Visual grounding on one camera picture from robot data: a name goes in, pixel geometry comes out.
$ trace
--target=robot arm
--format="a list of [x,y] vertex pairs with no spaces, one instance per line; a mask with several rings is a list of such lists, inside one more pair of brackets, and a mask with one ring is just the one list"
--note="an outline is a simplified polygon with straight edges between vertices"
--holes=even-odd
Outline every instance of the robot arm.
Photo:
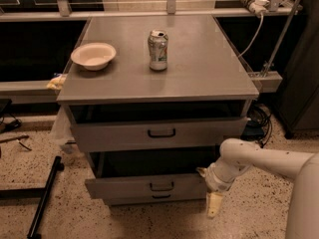
[[319,154],[314,153],[263,149],[253,142],[227,139],[218,161],[198,170],[208,188],[208,216],[216,214],[222,192],[251,165],[294,182],[286,238],[319,238]]

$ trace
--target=can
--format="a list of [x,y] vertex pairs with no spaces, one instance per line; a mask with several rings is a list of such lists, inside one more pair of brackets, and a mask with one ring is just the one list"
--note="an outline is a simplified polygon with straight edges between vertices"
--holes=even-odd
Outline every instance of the can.
[[164,30],[152,30],[148,38],[150,51],[150,68],[164,70],[167,68],[168,35]]

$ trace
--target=drawer front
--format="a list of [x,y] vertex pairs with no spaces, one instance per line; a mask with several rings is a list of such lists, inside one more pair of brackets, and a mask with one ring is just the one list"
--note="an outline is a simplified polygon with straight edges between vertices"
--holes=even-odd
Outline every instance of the drawer front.
[[246,118],[154,123],[74,124],[71,131],[83,152],[208,146],[240,136]]
[[91,198],[109,205],[203,199],[206,184],[198,174],[100,178],[86,180]]

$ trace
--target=desk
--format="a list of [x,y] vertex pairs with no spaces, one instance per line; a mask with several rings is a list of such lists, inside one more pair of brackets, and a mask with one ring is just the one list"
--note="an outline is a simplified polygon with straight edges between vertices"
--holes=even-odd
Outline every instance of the desk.
[[[149,68],[148,36],[168,33],[168,67]],[[108,204],[205,197],[199,165],[240,136],[258,91],[209,15],[94,18],[82,44],[112,44],[103,70],[73,64],[58,103],[96,179],[86,185]]]

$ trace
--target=gray tabletop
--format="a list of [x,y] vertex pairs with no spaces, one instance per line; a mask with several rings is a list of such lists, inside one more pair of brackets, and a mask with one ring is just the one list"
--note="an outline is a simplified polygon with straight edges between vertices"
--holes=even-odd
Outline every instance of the gray tabletop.
[[[168,67],[149,67],[148,36],[168,33]],[[106,42],[117,50],[104,69],[89,72],[72,64],[60,104],[108,104],[246,100],[258,91],[212,16],[93,18],[82,44]]]

